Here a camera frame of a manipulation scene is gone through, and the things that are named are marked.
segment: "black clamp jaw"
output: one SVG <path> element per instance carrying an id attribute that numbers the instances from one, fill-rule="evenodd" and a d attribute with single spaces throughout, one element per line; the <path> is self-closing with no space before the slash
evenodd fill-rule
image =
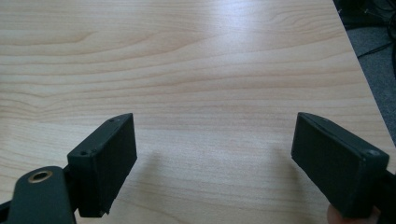
<path id="1" fill-rule="evenodd" d="M 343 217 L 396 223 L 396 177 L 389 155 L 328 119 L 299 113 L 291 156 Z"/>
<path id="2" fill-rule="evenodd" d="M 43 167 L 22 176 L 0 223 L 71 224 L 74 212 L 101 217 L 136 161 L 132 114 L 107 120 L 68 155 L 65 168 Z"/>

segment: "wooden desk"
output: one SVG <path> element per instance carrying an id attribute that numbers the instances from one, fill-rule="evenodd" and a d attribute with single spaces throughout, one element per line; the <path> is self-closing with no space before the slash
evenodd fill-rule
<path id="1" fill-rule="evenodd" d="M 290 158 L 297 112 L 395 151 L 331 0 L 0 3 L 0 201 L 106 119 L 138 160 L 80 223 L 325 223 Z"/>

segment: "wood grain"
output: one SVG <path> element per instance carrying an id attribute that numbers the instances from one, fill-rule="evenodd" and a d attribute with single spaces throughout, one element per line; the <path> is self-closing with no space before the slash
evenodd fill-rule
<path id="1" fill-rule="evenodd" d="M 0 3 L 0 202 L 105 119 L 138 160 L 80 223 L 325 223 L 290 159 L 297 112 L 396 154 L 330 0 Z"/>

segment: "desk surface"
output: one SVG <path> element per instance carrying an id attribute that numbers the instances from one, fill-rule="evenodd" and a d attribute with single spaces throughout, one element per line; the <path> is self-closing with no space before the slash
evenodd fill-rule
<path id="1" fill-rule="evenodd" d="M 81 223 L 325 223 L 290 158 L 297 112 L 395 152 L 331 0 L 0 3 L 0 200 L 105 119 L 138 160 Z"/>

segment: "gray carpet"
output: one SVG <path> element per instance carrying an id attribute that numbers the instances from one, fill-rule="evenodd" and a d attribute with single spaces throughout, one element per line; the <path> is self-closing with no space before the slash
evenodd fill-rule
<path id="1" fill-rule="evenodd" d="M 347 31 L 356 55 L 390 42 L 387 28 L 360 28 Z M 392 47 L 359 59 L 381 115 L 396 143 L 396 79 L 391 61 Z"/>

